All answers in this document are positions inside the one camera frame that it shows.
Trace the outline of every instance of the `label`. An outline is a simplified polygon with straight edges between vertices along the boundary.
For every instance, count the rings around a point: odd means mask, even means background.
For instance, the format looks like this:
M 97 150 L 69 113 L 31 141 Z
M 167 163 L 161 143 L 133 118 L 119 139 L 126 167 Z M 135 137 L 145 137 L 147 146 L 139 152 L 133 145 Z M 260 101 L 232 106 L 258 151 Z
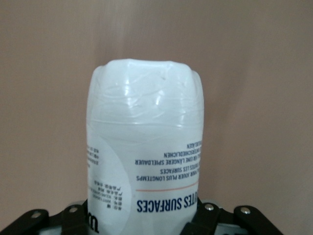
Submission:
M 196 211 L 201 141 L 158 151 L 151 159 L 132 148 L 124 154 L 122 162 L 103 138 L 88 131 L 90 233 L 164 234 L 177 223 L 168 234 L 179 234 Z M 160 233 L 149 233 L 155 224 Z

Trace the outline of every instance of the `white plastic bottle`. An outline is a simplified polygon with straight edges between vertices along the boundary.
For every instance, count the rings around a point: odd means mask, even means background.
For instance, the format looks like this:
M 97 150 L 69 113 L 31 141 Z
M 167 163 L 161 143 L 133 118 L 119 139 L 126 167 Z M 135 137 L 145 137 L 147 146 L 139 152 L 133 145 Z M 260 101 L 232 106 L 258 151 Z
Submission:
M 179 235 L 197 208 L 199 75 L 171 61 L 98 67 L 87 106 L 90 234 Z

